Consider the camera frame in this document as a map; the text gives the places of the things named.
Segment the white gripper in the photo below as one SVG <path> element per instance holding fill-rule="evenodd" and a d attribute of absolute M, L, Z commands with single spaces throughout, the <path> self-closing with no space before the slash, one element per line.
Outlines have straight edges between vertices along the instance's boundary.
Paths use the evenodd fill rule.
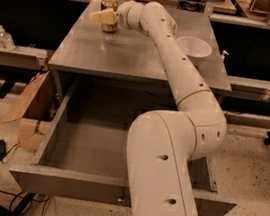
<path fill-rule="evenodd" d="M 141 11 L 143 11 L 143 5 L 140 2 L 131 0 L 122 3 L 117 9 L 117 13 L 112 8 L 107 8 L 92 12 L 89 14 L 89 17 L 93 22 L 102 23 L 104 25 L 113 25 L 117 22 L 118 18 L 120 26 L 126 29 L 138 30 Z"/>

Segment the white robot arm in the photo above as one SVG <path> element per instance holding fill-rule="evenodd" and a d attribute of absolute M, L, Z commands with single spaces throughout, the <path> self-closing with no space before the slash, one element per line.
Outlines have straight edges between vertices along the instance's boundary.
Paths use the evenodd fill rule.
<path fill-rule="evenodd" d="M 177 105 L 134 119 L 126 144 L 132 216 L 198 216 L 187 163 L 218 150 L 227 122 L 206 81 L 177 44 L 177 24 L 157 2 L 122 3 L 93 21 L 143 32 L 157 47 Z"/>

